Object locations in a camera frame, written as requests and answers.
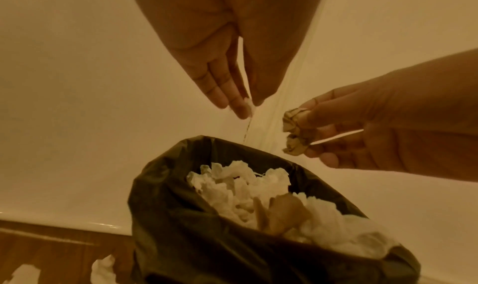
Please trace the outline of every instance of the floor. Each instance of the floor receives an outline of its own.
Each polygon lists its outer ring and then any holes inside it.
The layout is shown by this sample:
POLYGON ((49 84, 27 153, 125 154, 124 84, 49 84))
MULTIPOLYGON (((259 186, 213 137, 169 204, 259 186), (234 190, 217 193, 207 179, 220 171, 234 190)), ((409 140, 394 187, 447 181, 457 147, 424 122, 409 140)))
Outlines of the floor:
POLYGON ((22 264, 41 270, 38 284, 89 284, 91 265, 113 254, 118 284, 133 284, 129 236, 0 221, 0 283, 22 264))

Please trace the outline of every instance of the black trash bag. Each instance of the black trash bag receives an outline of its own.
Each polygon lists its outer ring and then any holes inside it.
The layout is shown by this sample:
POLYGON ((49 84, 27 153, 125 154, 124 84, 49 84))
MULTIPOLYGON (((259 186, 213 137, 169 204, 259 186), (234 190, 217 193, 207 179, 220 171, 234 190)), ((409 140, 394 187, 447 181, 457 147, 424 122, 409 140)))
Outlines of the black trash bag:
POLYGON ((301 166, 244 145, 210 137, 179 142, 148 163, 129 195, 137 284, 412 284, 420 264, 404 247, 383 260, 335 253, 265 235, 220 217, 189 186, 203 164, 242 160, 257 173, 282 167, 290 192, 332 201, 342 214, 365 216, 301 166))

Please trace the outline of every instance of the white tissue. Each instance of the white tissue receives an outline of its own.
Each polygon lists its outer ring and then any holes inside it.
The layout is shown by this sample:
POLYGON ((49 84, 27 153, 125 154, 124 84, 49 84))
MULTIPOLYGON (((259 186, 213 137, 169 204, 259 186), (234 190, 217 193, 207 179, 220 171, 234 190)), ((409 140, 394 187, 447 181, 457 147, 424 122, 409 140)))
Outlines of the white tissue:
POLYGON ((117 284, 116 274, 113 272, 114 264, 113 255, 94 261, 91 265, 91 284, 117 284))
POLYGON ((10 281, 5 281, 3 284, 37 284, 40 278, 40 270, 33 265, 23 264, 17 268, 10 281))
MULTIPOLYGON (((212 163, 201 167, 201 174, 189 173, 188 182, 220 216, 242 226, 256 229, 253 198, 262 205, 288 193, 289 174, 283 168, 269 169, 264 175, 256 173, 243 161, 229 166, 212 163)), ((384 258, 399 243, 375 222, 355 215, 342 215, 335 203, 293 193, 312 213, 312 218, 283 237, 301 243, 310 243, 324 249, 364 258, 384 258)))

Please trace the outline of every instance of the hand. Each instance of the hand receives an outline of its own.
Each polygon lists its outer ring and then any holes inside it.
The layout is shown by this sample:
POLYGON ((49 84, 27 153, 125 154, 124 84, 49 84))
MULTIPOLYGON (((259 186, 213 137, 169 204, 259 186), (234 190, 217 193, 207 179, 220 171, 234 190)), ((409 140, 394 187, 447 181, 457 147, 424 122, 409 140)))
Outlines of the hand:
POLYGON ((136 0, 169 52, 219 108, 249 116, 238 38, 252 101, 277 91, 319 0, 136 0))
POLYGON ((335 89, 302 105, 305 155, 329 167, 478 181, 478 50, 335 89))

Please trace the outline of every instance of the white wall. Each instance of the white wall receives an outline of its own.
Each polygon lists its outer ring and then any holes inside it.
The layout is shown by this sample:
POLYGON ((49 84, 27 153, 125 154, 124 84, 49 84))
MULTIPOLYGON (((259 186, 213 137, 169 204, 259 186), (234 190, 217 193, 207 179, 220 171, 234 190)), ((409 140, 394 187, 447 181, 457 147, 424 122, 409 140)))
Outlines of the white wall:
POLYGON ((196 135, 242 142, 247 124, 133 0, 0 0, 0 219, 127 234, 148 161, 196 135))
POLYGON ((423 274, 463 284, 478 283, 478 184, 329 169, 282 154, 280 131, 285 110, 332 88, 477 48, 477 10, 478 0, 325 0, 279 102, 258 111, 247 136, 247 144, 302 164, 387 226, 423 274), (275 121, 261 125, 272 113, 275 121))

